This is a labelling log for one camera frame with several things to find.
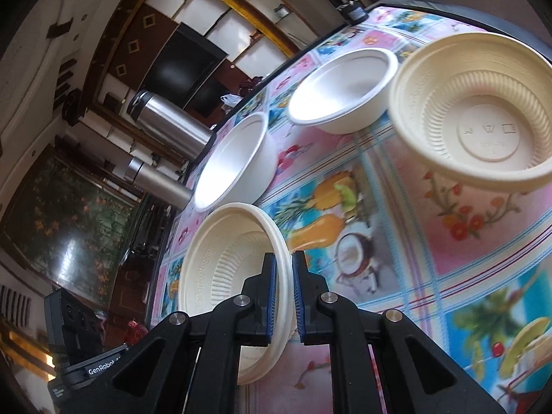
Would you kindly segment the cream ribbed plastic bowl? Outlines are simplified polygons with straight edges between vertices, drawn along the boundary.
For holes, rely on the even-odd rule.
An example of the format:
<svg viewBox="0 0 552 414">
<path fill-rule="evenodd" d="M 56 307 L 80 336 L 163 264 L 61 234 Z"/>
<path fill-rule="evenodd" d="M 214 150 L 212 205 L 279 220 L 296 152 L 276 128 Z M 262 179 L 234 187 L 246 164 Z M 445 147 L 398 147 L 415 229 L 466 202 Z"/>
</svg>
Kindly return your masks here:
<svg viewBox="0 0 552 414">
<path fill-rule="evenodd" d="M 291 254 L 280 230 L 258 207 L 226 204 L 201 223 L 180 268 L 178 309 L 196 316 L 239 294 L 246 278 L 261 272 L 267 252 L 277 262 L 274 332 L 267 348 L 241 349 L 239 385 L 268 374 L 297 327 Z"/>
<path fill-rule="evenodd" d="M 551 64 L 518 40 L 463 33 L 417 50 L 392 80 L 388 114 L 447 178 L 492 191 L 551 182 Z"/>
</svg>

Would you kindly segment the white foam bowl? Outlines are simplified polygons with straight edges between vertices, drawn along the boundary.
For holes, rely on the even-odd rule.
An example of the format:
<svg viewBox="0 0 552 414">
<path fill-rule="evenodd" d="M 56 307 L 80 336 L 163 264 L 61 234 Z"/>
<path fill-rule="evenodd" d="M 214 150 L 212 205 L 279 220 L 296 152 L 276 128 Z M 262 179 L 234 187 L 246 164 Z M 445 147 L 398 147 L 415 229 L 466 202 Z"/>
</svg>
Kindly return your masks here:
<svg viewBox="0 0 552 414">
<path fill-rule="evenodd" d="M 387 110 L 397 72 L 398 58 L 390 50 L 349 51 L 317 68 L 297 86 L 288 104 L 288 119 L 333 135 L 360 131 Z"/>
<path fill-rule="evenodd" d="M 216 146 L 194 191 L 198 212 L 228 203 L 255 203 L 268 189 L 278 166 L 278 152 L 268 131 L 268 115 L 255 112 L 241 120 Z"/>
</svg>

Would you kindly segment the framed flower painting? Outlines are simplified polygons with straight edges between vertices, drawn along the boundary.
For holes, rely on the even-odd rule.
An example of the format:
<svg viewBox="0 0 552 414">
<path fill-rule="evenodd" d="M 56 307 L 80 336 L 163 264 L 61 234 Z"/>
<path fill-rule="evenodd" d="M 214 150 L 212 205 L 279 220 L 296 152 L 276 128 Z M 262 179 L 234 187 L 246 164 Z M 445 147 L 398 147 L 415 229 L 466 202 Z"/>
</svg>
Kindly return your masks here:
<svg viewBox="0 0 552 414">
<path fill-rule="evenodd" d="M 137 210 L 47 147 L 8 203 L 1 246 L 22 267 L 106 309 Z"/>
</svg>

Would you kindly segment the slim steel thermos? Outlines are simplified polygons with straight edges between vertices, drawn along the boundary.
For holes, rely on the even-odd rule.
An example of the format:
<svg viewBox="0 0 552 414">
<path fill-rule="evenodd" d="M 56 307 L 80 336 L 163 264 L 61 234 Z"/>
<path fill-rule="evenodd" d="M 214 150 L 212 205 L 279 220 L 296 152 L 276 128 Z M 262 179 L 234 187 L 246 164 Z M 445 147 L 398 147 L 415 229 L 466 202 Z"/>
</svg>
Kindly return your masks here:
<svg viewBox="0 0 552 414">
<path fill-rule="evenodd" d="M 192 199 L 192 192 L 187 187 L 138 158 L 129 162 L 125 180 L 178 209 L 185 209 Z"/>
</svg>

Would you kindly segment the large steel thermos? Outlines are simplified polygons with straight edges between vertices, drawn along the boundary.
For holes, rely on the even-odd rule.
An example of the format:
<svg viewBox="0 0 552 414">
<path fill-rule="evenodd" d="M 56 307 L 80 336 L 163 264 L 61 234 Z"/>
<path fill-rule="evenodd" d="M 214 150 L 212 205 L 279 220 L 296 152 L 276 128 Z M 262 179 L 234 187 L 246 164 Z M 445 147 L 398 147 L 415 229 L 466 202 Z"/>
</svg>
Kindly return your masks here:
<svg viewBox="0 0 552 414">
<path fill-rule="evenodd" d="M 126 111 L 142 131 L 189 162 L 201 160 L 216 140 L 206 125 L 147 90 L 137 92 Z"/>
</svg>

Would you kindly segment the black flat television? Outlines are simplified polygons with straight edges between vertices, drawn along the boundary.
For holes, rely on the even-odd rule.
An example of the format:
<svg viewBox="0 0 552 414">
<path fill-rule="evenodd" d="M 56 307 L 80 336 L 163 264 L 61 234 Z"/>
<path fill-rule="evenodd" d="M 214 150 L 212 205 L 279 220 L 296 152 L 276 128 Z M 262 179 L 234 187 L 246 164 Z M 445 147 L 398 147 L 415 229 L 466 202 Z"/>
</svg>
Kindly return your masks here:
<svg viewBox="0 0 552 414">
<path fill-rule="evenodd" d="M 213 79 L 226 52 L 181 23 L 155 57 L 140 88 L 206 119 L 227 88 Z"/>
</svg>

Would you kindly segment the black table clamp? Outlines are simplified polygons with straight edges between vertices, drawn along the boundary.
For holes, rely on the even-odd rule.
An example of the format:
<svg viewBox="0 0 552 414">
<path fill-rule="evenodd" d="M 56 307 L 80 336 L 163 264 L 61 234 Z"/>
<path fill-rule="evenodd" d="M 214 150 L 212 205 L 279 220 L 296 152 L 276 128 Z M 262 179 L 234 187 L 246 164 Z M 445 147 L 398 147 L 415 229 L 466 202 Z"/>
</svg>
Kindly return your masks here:
<svg viewBox="0 0 552 414">
<path fill-rule="evenodd" d="M 338 6 L 337 11 L 349 25 L 358 25 L 368 18 L 368 12 L 359 0 L 350 0 Z"/>
</svg>

